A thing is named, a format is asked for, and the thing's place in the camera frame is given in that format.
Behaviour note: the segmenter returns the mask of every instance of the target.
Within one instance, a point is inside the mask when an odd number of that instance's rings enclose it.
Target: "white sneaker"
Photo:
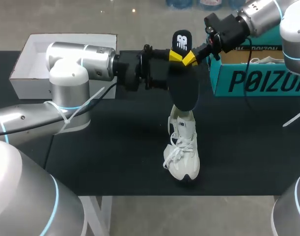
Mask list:
[[[195,120],[192,111],[188,117],[179,117],[179,113],[173,106],[168,118],[171,145],[167,145],[164,150],[163,167],[178,180],[193,180],[200,170]]]

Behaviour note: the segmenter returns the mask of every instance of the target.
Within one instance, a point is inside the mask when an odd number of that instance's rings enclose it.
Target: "floor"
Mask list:
[[[219,16],[230,13],[227,7]],[[118,34],[117,50],[148,43],[170,48],[176,30],[205,40],[198,8],[175,11],[164,0],[2,0],[0,50],[21,50],[31,33]],[[273,197],[115,197],[111,236],[271,236]]]

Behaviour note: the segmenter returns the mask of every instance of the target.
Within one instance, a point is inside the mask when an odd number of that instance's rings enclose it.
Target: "black cable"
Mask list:
[[[103,97],[105,97],[105,95],[114,87],[116,86],[117,83],[114,83],[112,84],[103,94],[102,96],[100,96],[98,99],[95,99],[94,102],[91,102],[89,105],[85,106],[81,111],[79,111],[75,116],[80,116],[90,110],[92,110],[102,99]],[[53,124],[53,123],[56,123],[56,122],[59,122],[59,121],[62,121],[63,118],[62,117],[58,117],[54,120],[51,120],[51,121],[48,121],[48,122],[44,122],[44,123],[41,123],[41,124],[36,124],[36,125],[31,125],[31,126],[28,126],[28,127],[24,127],[24,128],[18,128],[18,129],[14,129],[14,130],[11,130],[11,131],[8,131],[8,132],[0,132],[0,136],[1,135],[6,135],[6,134],[14,134],[14,133],[19,133],[19,132],[24,132],[24,131],[27,131],[27,130],[30,130],[30,129],[36,129],[36,128],[39,128],[39,127],[43,127],[45,125],[49,125],[49,124]]]
[[[250,105],[248,99],[247,99],[247,93],[246,93],[246,82],[247,82],[247,78],[248,78],[248,70],[249,70],[249,65],[250,65],[250,61],[251,61],[251,56],[252,56],[252,40],[251,38],[247,38],[247,40],[249,41],[249,46],[250,46],[250,50],[249,50],[249,57],[248,57],[248,61],[247,61],[247,66],[246,66],[246,70],[245,70],[245,79],[244,79],[244,98],[245,98],[245,102],[248,106],[248,108],[254,112],[254,109],[252,108],[252,106]]]

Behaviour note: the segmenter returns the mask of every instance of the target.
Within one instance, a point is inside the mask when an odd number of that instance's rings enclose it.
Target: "black table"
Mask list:
[[[5,91],[12,89],[7,79],[17,56],[0,52]],[[163,64],[152,68],[155,78],[164,74]],[[251,111],[242,97],[214,97],[207,69],[200,73],[194,116],[201,170],[193,184],[162,167],[172,102],[155,89],[117,87],[116,99],[93,109],[87,129],[54,137],[46,170],[83,196],[280,195],[300,175],[300,119],[282,128],[300,112],[300,97],[248,98]]]

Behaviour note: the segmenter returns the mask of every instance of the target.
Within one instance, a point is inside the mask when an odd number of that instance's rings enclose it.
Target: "white box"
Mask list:
[[[19,99],[51,99],[49,71],[46,67],[46,50],[53,42],[69,42],[111,47],[116,50],[117,35],[94,33],[31,34],[10,75],[10,82]],[[117,81],[90,80],[90,95],[105,90]],[[116,86],[104,98],[115,98]]]

